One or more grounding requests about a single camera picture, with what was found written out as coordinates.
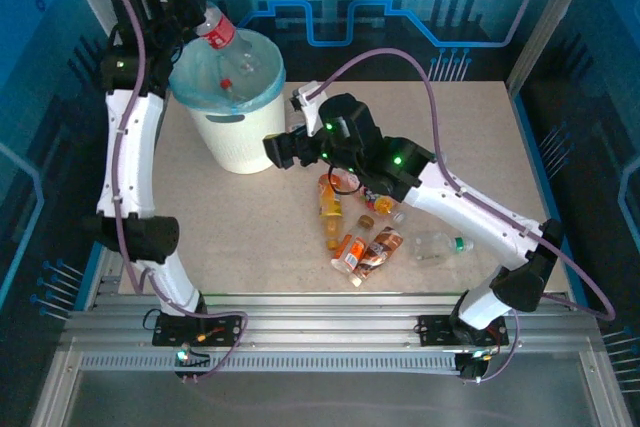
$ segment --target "work surface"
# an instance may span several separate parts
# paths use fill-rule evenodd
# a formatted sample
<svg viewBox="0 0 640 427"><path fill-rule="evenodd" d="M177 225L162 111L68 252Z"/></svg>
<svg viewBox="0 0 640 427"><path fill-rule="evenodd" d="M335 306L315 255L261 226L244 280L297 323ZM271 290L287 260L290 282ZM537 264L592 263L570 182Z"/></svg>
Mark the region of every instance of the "work surface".
<svg viewBox="0 0 640 427"><path fill-rule="evenodd" d="M301 84L287 83L285 96ZM434 83L447 167L505 207L547 218L501 82ZM427 95L419 82L336 82L328 95L350 92L365 102L383 135L407 137L433 151ZM327 166L271 167L253 175L224 171L174 99L158 140L153 190L158 215L180 222L178 252L194 285L204 293L434 292L455 293L480 283L497 266L482 246L439 266L415 261L401 246L360 288L333 269L317 218L318 177ZM356 198L343 200L345 228L366 213ZM456 232L411 207L405 232ZM384 227L376 218L374 231ZM547 291L566 292L558 264ZM124 280L121 293L131 293Z"/></svg>

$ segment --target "bottle cap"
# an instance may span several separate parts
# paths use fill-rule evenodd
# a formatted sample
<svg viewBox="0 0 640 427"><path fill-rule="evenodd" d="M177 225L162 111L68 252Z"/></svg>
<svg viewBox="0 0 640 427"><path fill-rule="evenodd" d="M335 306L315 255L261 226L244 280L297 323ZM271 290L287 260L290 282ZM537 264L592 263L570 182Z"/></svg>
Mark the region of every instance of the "bottle cap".
<svg viewBox="0 0 640 427"><path fill-rule="evenodd" d="M390 214L393 210L393 200L386 195L378 197L373 204L373 209L379 214Z"/></svg>
<svg viewBox="0 0 640 427"><path fill-rule="evenodd" d="M364 227L365 229L370 229L371 227L373 227L373 224L373 219L368 215L361 215L358 219L358 225L360 227Z"/></svg>
<svg viewBox="0 0 640 427"><path fill-rule="evenodd" d="M362 284L362 279L360 277L358 277L357 275L353 275L351 274L349 276L349 280L351 281L351 283L353 285L355 285L356 287L360 287L360 284Z"/></svg>
<svg viewBox="0 0 640 427"><path fill-rule="evenodd" d="M469 252L471 249L473 249L473 240L471 239L456 237L455 243L456 243L456 252L458 253Z"/></svg>
<svg viewBox="0 0 640 427"><path fill-rule="evenodd" d="M391 219L393 221L394 224L402 224L407 218L407 214L405 214L404 212L398 212L396 215L393 216L393 219Z"/></svg>

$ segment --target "wire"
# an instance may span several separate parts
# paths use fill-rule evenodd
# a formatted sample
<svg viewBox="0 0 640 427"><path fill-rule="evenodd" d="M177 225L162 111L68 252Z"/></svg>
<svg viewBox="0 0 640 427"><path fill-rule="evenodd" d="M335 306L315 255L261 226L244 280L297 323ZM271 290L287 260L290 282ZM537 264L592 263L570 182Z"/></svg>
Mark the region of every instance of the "wire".
<svg viewBox="0 0 640 427"><path fill-rule="evenodd" d="M493 337L493 340L496 341L496 345L498 347L498 352L496 353L496 355L500 355L500 333L496 332L493 327L487 327L487 332L489 332L489 334L491 334L491 337Z"/></svg>
<svg viewBox="0 0 640 427"><path fill-rule="evenodd" d="M154 331L156 330L155 328L150 329L149 327L147 327L147 319L149 318L149 314L151 314L152 312L159 312L159 313L162 313L162 311L161 311L160 309L155 308L155 307L154 307L153 309L149 309L149 310L147 311L147 313L146 313L146 314L144 314L144 317L142 318L142 328L143 328L144 330L154 330Z"/></svg>
<svg viewBox="0 0 640 427"><path fill-rule="evenodd" d="M196 380L200 380L200 379L206 379L207 377L210 377L213 374L215 374L216 372L218 372L224 366L224 364L227 362L227 359L231 356L231 354L233 352L235 352L235 350L238 348L238 346L242 342L242 338L244 337L244 333L247 330L247 326L249 325L249 316L247 315L247 313L243 312L243 311L222 312L220 314L198 314L196 312L189 312L188 310L185 310L182 307L178 306L169 297L167 297L164 294L164 292L162 292L162 290L160 290L160 288L158 287L158 284L156 284L156 281L153 278L153 273L151 273L151 275L149 275L149 282L151 282L151 286L153 287L153 290L156 291L156 295L158 297L160 297L160 300L162 300L163 302L168 304L172 309L175 309L176 311L180 312L183 315L187 315L189 317L195 317L196 319L217 319L217 318L220 318L220 317L228 317L230 315L238 315L238 316L242 317L242 325L240 326L240 332L238 334L238 338L233 343L231 348L229 348L229 350L227 350L227 352L224 354L224 356L222 357L220 362L218 362L213 368L211 368L210 370L208 370L204 374L201 374L201 375L198 375L198 376L196 376L194 374L193 377L192 377L192 380L196 381Z"/></svg>
<svg viewBox="0 0 640 427"><path fill-rule="evenodd" d="M120 160L120 146L122 145L122 136L127 128L129 117L131 117L133 108L138 100L138 95L140 95L140 90L142 90L142 83L144 82L144 70L145 65L147 64L147 53L144 45L144 37L142 35L142 27L140 26L138 17L133 10L131 1L121 1L122 5L124 5L125 10L127 11L129 20L131 20L131 26L133 27L133 32L136 36L136 45L138 48L138 71L136 73L136 81L133 86L133 90L131 91L131 97L129 98L129 102L127 102L127 106L124 109L122 118L120 119L120 124L118 125L118 130L116 131L116 138L113 144L113 153L111 156L111 188L113 191L113 206L116 214L116 235L118 237L118 247L120 248L120 254L122 255L122 258L124 260L124 266L127 269L129 279L131 279L133 290L137 295L141 295L142 288L144 287L144 277L141 276L140 283L138 283L138 281L136 280L136 275L133 270L133 266L131 265L131 259L129 258L129 250L127 249L127 243L124 238L124 225L122 222L122 211L120 210L120 190L118 187L120 185L118 183L118 163Z"/></svg>
<svg viewBox="0 0 640 427"><path fill-rule="evenodd" d="M333 190L333 193L336 195L351 195L351 194L355 194L356 192L358 192L360 190L360 187L362 187L362 182L360 182L358 184L358 187L355 188L354 190L351 190L349 192L343 192L341 190L336 189L336 186L333 185L333 182L331 182L331 176L333 175L333 169L335 168L335 166L333 164L329 165L329 171L327 172L327 178L329 179L329 186L331 187L331 190Z"/></svg>
<svg viewBox="0 0 640 427"><path fill-rule="evenodd" d="M209 377L214 373L216 373L218 370L220 370L220 368L225 364L226 360L229 358L231 353L235 351L235 349L240 344L242 337L244 336L244 332L247 328L247 325L249 324L249 317L246 312L240 312L240 311L226 312L226 313L220 313L220 314L198 314L195 312L189 312L188 310L185 310L181 306L175 304L158 288L158 285L156 284L155 279L153 278L153 271L151 271L148 268L142 272L142 275L140 276L141 282L138 283L136 281L135 272L133 270L133 266L131 265L131 259L129 257L129 251L127 249L127 243L124 238L124 225L122 222L122 211L120 210L121 199L118 196L120 192L119 190L116 191L116 189L118 189L118 185L119 185L118 165L119 165L119 159L120 159L120 147L122 145L122 136L123 136L123 133L125 132L125 129L127 128L129 117L131 117L131 113L133 112L135 103L138 100L138 95L140 94L140 90L142 89L142 83L144 81L145 65L146 65L146 51L145 51L145 45L144 45L144 37L142 35L142 27L140 25L140 21L138 20L138 17L136 16L135 11L133 10L133 6L131 5L131 2L129 0L121 0L121 1L125 7L125 10L127 11L127 15L129 16L129 20L131 21L131 26L133 28L133 31L136 37L136 44L138 48L138 71L137 71L136 81L135 81L133 90L131 91L131 97L129 98L129 101L124 110L124 113L122 114L122 118L120 119L120 124L118 125L118 130L116 133L115 143L113 146L113 153L112 153L111 184L113 186L112 188L114 192L113 204L114 204L114 210L116 215L116 235L118 237L118 247L120 248L120 254L122 255L122 258L124 260L124 265L127 270L127 275L129 276L129 279L131 280L131 283L133 285L133 290L137 295L142 294L143 282L146 276L148 275L149 281L151 282L151 286L155 290L156 295L163 302L171 306L171 308L173 308L177 312L180 312L183 315L186 315L188 317L195 317L197 319L216 319L220 317L227 317L229 315L239 315L240 317L242 317L243 325L240 328L238 339L236 340L234 345L227 351L227 353L224 355L222 360L218 362L218 364L215 367L213 367L211 370L209 370L205 374L198 376L199 379L202 379L202 378Z"/></svg>
<svg viewBox="0 0 640 427"><path fill-rule="evenodd" d="M586 312L588 314L591 314L597 319L601 319L605 321L612 321L613 319L615 319L616 311L613 305L611 304L611 301L607 298L607 296L600 289L600 287L598 287L598 285L593 281L593 279L591 279L591 277L589 277L589 275L577 263L575 263L573 259L571 259L568 255L566 255L564 252L562 252L559 248L557 248L548 240L543 239L539 235L531 232L528 228L524 227L523 225L520 225L511 217L503 214L502 212L495 209L491 205L475 197L469 192L466 192L465 190L463 190L460 187L460 184L458 184L455 181L455 179L451 176L451 174L449 173L449 171L444 165L444 161L442 160L442 150L440 148L440 132L438 129L438 112L436 108L436 99L433 93L433 88L431 87L431 83L429 82L429 78L427 77L427 74L425 73L424 69L414 57L412 57L408 53L399 49L381 48L381 49L369 50L367 52L364 52L363 54L360 54L354 57L353 59L348 61L346 64L344 64L342 67L340 67L338 70L336 70L333 74L331 74L331 76L327 80L325 80L322 83L322 85L320 85L320 87L318 87L311 94L309 94L307 96L307 99L308 100L314 99L315 97L320 95L327 87L329 87L329 85L331 85L331 83L334 80L340 77L344 72L349 70L351 67L358 64L359 62L362 62L365 59L368 59L376 55L395 55L397 57L401 57L405 59L407 62L409 62L418 71L418 74L420 75L420 78L422 79L422 82L424 83L424 86L427 89L427 95L429 97L429 105L431 108L431 125L433 129L433 143L436 149L436 161L438 163L438 167L440 168L440 172L442 172L443 177L447 180L449 185L453 187L457 195L464 197L465 199L469 200L471 203L475 204L476 206L480 207L481 209L485 210L491 215L494 215L498 219L502 220L507 225L510 225L511 227L516 229L518 232L520 232L522 235L528 236L530 239L543 245L544 247L549 249L551 252L553 252L559 259L561 259L565 264L567 264L576 274L578 274L578 276L585 282L585 284L589 286L589 288L596 294L598 299L600 299L600 302L604 306L606 312L602 313L597 310L590 309L589 307L585 307L585 306L576 304L574 302L561 299L554 295L543 294L543 297L546 299L550 299L555 302L558 302L562 305L566 305L567 307L571 307L571 308Z"/></svg>
<svg viewBox="0 0 640 427"><path fill-rule="evenodd" d="M518 311L516 309L512 309L511 312L513 312L513 318L516 321L516 332L513 337L513 344L511 345L511 350L509 350L509 354L507 354L507 358L504 359L504 362L500 365L500 367L498 367L496 371L493 374L491 374L489 377L483 377L482 379L480 379L480 381L478 382L479 384L488 382L492 379L495 379L498 375L500 375L504 371L504 369L506 369L507 366L511 363L511 359L513 359L513 356L516 354L516 349L518 348L518 342L520 341L520 318L518 317Z"/></svg>

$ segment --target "white bucket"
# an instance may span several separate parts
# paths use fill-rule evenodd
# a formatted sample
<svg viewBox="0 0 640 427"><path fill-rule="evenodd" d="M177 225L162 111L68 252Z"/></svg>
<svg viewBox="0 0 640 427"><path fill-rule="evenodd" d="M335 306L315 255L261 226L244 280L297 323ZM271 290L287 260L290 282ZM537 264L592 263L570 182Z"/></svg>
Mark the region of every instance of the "white bucket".
<svg viewBox="0 0 640 427"><path fill-rule="evenodd" d="M262 139L285 131L285 72L273 42L250 30L239 30L236 35L251 42L261 62L260 75L251 77L250 84L234 74L226 59L202 39L185 47L170 83L220 166L236 174L253 174L273 165ZM231 102L220 87L223 78L230 78L234 94L250 100Z"/></svg>
<svg viewBox="0 0 640 427"><path fill-rule="evenodd" d="M262 139L274 132L284 132L282 94L248 114L214 115L195 109L189 109L189 113L223 169L235 174L255 174L273 165L265 154Z"/></svg>

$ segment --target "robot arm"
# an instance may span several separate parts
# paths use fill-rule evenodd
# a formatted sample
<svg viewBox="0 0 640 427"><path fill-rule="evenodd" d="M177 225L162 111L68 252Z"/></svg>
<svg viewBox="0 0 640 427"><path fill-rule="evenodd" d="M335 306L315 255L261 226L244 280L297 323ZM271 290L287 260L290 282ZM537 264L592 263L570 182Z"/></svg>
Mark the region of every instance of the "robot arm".
<svg viewBox="0 0 640 427"><path fill-rule="evenodd" d="M138 48L122 0L111 1L118 24L101 64L109 116L105 181L96 216L85 219L85 228L107 248L119 251L118 205L132 264L141 272L151 273L155 284L175 305L187 312L201 312L204 305L201 295L189 281L178 256L178 222L172 217L155 215L151 180L155 140L173 57L184 44L196 38L193 28L204 21L206 0L129 0L141 24L147 59L142 89L124 132L119 128L136 83ZM118 185L114 186L110 180L118 136L121 136ZM164 301L161 309L168 315L184 315Z"/></svg>
<svg viewBox="0 0 640 427"><path fill-rule="evenodd" d="M292 99L294 108L304 113L306 127L264 140L273 163L288 168L294 157L303 166L322 159L354 172L373 192L436 215L489 248L499 266L481 285L465 292L451 314L451 327L461 341L475 344L494 319L512 308L535 310L555 255L461 192L472 194L556 246L563 237L560 224L548 220L540 225L515 214L455 177L460 190L454 190L434 154L408 139L383 137L369 108L350 94L327 98L323 92L308 100L317 88L312 82Z"/></svg>

